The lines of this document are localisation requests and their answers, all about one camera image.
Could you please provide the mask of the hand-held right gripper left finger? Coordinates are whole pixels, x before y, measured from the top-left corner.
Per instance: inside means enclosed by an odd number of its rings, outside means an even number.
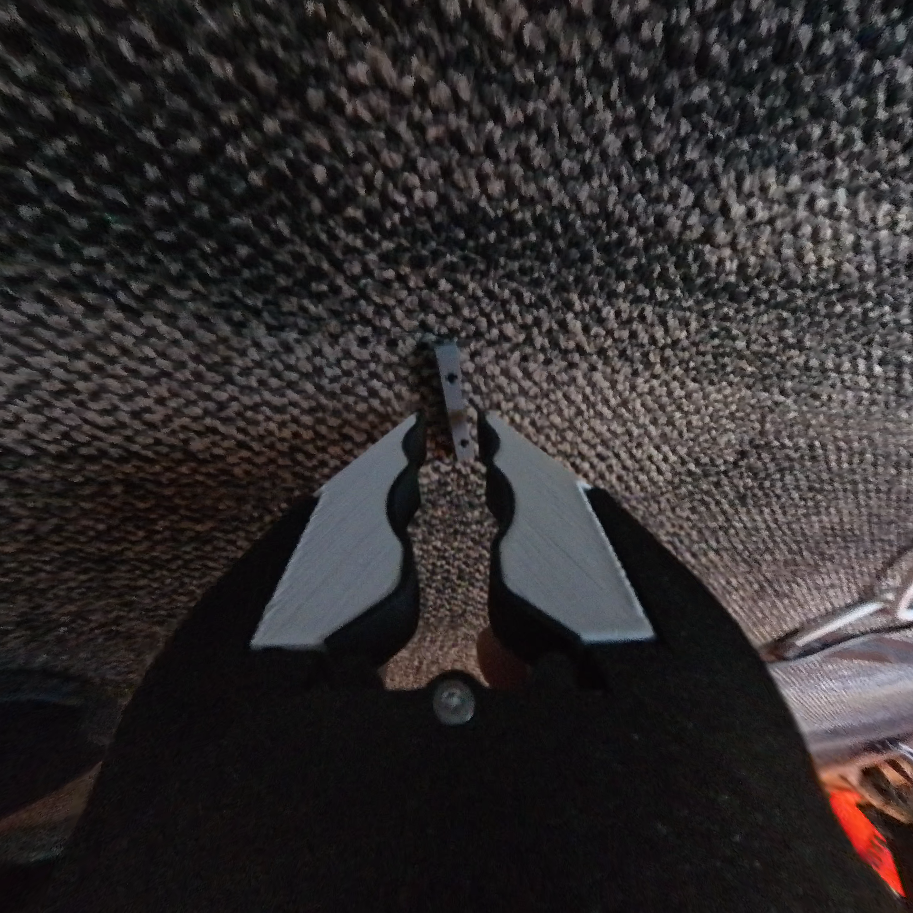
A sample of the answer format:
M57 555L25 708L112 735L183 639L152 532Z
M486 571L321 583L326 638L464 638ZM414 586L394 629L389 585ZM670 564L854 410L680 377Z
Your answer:
M382 668L411 640L420 595L409 525L426 454L415 413L318 490L252 650L354 656Z

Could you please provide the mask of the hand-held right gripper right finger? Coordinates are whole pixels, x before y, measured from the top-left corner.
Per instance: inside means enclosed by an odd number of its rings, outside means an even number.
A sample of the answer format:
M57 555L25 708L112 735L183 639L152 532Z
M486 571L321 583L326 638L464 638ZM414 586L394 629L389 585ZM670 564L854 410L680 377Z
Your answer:
M495 413L478 426L496 519L488 613L534 663L552 652L650 643L655 630L590 499L592 486Z

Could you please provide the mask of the grey thin perforated beam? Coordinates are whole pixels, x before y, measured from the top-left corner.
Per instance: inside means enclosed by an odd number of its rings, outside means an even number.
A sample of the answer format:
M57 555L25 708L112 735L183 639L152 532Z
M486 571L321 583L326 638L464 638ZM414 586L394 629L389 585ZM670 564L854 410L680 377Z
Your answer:
M471 462L475 459L475 450L463 392L460 350L454 341L443 341L436 344L435 357L456 460Z

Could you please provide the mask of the red object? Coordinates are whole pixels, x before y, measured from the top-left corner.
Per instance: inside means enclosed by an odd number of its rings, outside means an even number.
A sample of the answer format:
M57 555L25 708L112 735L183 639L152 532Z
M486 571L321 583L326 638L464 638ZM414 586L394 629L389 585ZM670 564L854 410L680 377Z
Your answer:
M827 785L826 794L836 818L862 861L896 897L907 899L895 855L882 831L866 815L862 796L849 787L835 785Z

